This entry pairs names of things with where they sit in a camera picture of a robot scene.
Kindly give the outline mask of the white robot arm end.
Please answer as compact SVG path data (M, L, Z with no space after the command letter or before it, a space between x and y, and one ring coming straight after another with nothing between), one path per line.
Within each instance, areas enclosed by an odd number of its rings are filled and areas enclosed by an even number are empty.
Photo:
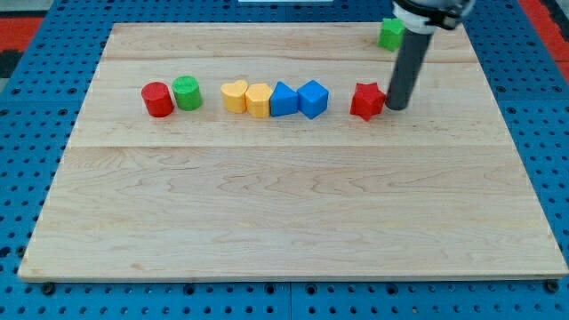
M476 0L393 0L393 14L416 34L438 28L454 30L468 17Z

